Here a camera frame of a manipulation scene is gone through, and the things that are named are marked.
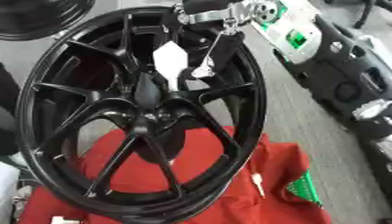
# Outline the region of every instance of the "gray carpet floor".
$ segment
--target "gray carpet floor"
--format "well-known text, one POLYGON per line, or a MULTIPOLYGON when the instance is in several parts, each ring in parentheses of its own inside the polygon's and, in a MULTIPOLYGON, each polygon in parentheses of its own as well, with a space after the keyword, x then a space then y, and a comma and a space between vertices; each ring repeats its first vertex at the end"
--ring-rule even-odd
MULTIPOLYGON (((89 14, 112 11, 120 7, 146 4, 172 4, 164 0, 97 0, 89 14)), ((345 5, 325 5, 313 0, 325 16, 342 24, 352 25, 362 12, 354 0, 345 5)), ((363 31, 375 35, 392 50, 390 30, 392 14, 376 9, 363 31)), ((271 47, 251 28, 245 28, 246 44, 257 58, 267 82, 269 94, 268 119, 265 132, 272 140, 299 143, 311 158, 311 172, 325 209, 333 223, 371 224, 392 215, 367 163, 353 137, 331 119, 310 95, 299 87, 272 57, 271 47)), ((0 61, 23 85, 25 78, 42 53, 52 44, 51 38, 28 42, 1 42, 0 61)))

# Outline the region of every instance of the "wheel spoke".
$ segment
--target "wheel spoke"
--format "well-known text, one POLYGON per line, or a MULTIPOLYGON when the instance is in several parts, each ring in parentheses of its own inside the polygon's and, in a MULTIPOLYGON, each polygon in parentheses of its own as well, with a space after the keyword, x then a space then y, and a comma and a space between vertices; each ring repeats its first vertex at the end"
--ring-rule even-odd
POLYGON ((254 90, 253 83, 246 83, 233 87, 223 87, 223 88, 206 88, 201 90, 192 90, 185 92, 187 98, 193 102, 207 104, 214 100, 218 100, 225 96, 236 95, 243 98, 249 97, 254 90))
POLYGON ((133 54, 132 44, 131 44, 131 19, 132 15, 127 14, 123 17, 123 28, 121 36, 120 48, 115 51, 116 57, 124 64, 125 68, 130 72, 134 73, 140 63, 133 54))
POLYGON ((113 54, 113 52, 110 49, 107 49, 103 46, 98 47, 90 44, 81 43, 75 40, 68 40, 67 43, 70 46, 74 47, 74 49, 79 51, 79 53, 97 54, 97 55, 101 55, 102 57, 105 57, 108 60, 111 60, 112 62, 117 62, 116 56, 113 54))
POLYGON ((42 151, 54 155, 50 151, 47 151, 51 144, 64 139, 71 133, 80 129, 83 125, 92 122, 97 118, 95 105, 82 104, 76 111, 74 111, 50 136, 45 140, 36 151, 42 151))
POLYGON ((120 168, 120 166, 130 157, 130 155, 135 151, 135 147, 132 147, 137 136, 135 133, 129 133, 122 145, 117 149, 109 161, 105 164, 102 171, 98 174, 98 177, 94 180, 93 184, 88 188, 85 196, 89 197, 94 195, 98 189, 102 189, 110 184, 110 179, 115 174, 115 172, 120 168))
POLYGON ((161 167, 162 172, 164 173, 164 176, 166 177, 167 181, 169 182, 171 191, 177 196, 177 197, 182 197, 183 190, 181 187, 181 184, 176 178, 176 175, 174 174, 170 162, 167 159, 164 150, 162 149, 162 146, 158 143, 158 141, 153 137, 153 136, 144 136, 144 140, 147 142, 147 144, 150 146, 151 150, 155 154, 157 161, 159 163, 159 166, 161 167))
POLYGON ((69 87, 69 86, 52 84, 52 83, 45 83, 45 82, 36 83, 35 87, 46 88, 46 89, 51 89, 51 90, 60 90, 60 91, 68 92, 70 94, 82 95, 82 96, 87 96, 88 92, 89 92, 88 90, 86 90, 84 88, 69 87))
POLYGON ((131 38, 130 38, 130 19, 132 19, 131 15, 125 15, 123 17, 123 28, 122 28, 122 37, 121 37, 121 49, 126 49, 130 51, 131 49, 131 38))
POLYGON ((241 146, 225 131, 225 129, 213 118, 203 106, 189 104, 192 117, 206 126, 223 143, 224 149, 239 152, 241 146))
POLYGON ((98 116, 111 121, 121 130, 126 130, 130 123, 130 119, 133 117, 133 115, 128 113, 122 113, 114 110, 102 111, 98 116))
POLYGON ((103 95, 104 95, 104 93, 102 91, 89 90, 89 89, 80 88, 80 87, 70 87, 70 86, 45 83, 45 82, 36 83, 35 86, 39 87, 39 88, 59 90, 59 91, 68 92, 68 93, 74 94, 74 95, 84 96, 86 98, 86 103, 89 103, 89 104, 91 104, 93 102, 98 102, 99 100, 101 100, 103 98, 103 95))

